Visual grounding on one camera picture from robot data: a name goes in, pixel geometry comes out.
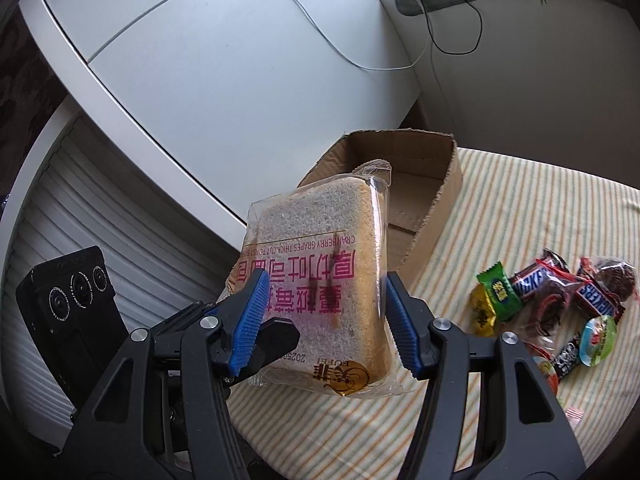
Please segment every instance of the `silver bolt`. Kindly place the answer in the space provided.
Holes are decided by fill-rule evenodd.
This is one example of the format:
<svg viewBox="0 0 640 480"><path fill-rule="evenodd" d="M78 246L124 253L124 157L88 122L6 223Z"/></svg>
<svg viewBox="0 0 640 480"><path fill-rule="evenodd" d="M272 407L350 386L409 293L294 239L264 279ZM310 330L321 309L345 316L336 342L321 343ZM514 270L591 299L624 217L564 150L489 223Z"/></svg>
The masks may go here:
<svg viewBox="0 0 640 480"><path fill-rule="evenodd" d="M502 340L507 343L507 345L515 345L518 342L518 336L513 332L503 332Z"/></svg>
<svg viewBox="0 0 640 480"><path fill-rule="evenodd" d="M451 328L451 322L448 319L444 319L443 317L437 317L433 320L433 325L438 330L449 330Z"/></svg>
<svg viewBox="0 0 640 480"><path fill-rule="evenodd" d="M218 318L216 316L205 316L200 320L200 326L210 330L218 326Z"/></svg>
<svg viewBox="0 0 640 480"><path fill-rule="evenodd" d="M146 328L137 328L133 332L131 332L131 339L136 342L144 341L149 332L146 331Z"/></svg>

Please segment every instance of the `green candy wrapper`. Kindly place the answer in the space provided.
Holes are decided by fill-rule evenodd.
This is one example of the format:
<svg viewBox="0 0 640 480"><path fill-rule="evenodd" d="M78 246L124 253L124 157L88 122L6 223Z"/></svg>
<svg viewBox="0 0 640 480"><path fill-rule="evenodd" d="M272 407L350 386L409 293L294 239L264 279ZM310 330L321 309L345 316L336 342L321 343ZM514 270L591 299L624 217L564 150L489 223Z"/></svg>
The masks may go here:
<svg viewBox="0 0 640 480"><path fill-rule="evenodd" d="M520 311L522 302L511 287L501 262L496 262L476 278L484 287L498 321L505 322Z"/></svg>

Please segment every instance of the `black camera device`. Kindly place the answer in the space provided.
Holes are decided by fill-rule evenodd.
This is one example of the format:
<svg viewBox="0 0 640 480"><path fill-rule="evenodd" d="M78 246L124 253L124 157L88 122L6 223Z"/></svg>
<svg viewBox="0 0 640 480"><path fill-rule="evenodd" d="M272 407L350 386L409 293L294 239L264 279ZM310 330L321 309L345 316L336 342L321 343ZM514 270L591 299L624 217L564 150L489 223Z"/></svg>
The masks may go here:
<svg viewBox="0 0 640 480"><path fill-rule="evenodd" d="M129 335L114 296L97 246L33 267L15 291L31 338L78 410Z"/></svg>

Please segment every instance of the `black candy wrapper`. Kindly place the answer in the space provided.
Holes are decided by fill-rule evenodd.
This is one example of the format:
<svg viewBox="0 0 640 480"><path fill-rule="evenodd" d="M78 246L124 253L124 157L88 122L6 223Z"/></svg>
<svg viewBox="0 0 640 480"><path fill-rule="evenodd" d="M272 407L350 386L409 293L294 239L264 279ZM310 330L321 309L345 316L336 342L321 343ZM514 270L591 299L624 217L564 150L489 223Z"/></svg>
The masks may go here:
<svg viewBox="0 0 640 480"><path fill-rule="evenodd" d="M558 380L562 381L567 377L569 372L580 364L580 337L582 332L578 332L574 335L569 342L562 347L562 350L558 352L558 355L554 357L552 364L558 374Z"/></svg>

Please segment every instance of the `table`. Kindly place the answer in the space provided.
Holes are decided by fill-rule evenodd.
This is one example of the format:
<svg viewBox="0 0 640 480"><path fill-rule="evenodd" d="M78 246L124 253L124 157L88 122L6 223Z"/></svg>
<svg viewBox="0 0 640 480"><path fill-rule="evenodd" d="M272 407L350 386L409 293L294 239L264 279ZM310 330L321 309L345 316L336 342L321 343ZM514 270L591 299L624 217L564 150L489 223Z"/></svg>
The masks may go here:
<svg viewBox="0 0 640 480"><path fill-rule="evenodd" d="M466 298L475 275L501 260L525 267L546 246L575 268L581 255L618 256L638 266L640 191L578 171L460 149L464 184L412 294L436 316L468 328ZM560 337L575 331L577 314ZM418 419L426 384L397 361L402 396L343 399L290 386L239 384L228 400L233 424L275 470L291 480L395 478ZM478 420L479 376L470 376L457 468L470 464ZM640 311L625 314L616 348L595 368L560 385L564 407L584 410L575 435L587 465L615 436L640 395Z"/></svg>

